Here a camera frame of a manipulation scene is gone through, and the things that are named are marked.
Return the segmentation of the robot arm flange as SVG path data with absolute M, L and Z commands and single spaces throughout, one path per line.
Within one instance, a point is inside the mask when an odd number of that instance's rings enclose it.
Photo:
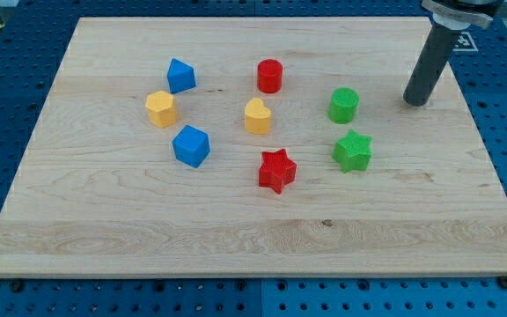
M 421 6 L 432 13 L 434 21 L 450 30 L 470 26 L 487 29 L 503 0 L 422 0 Z

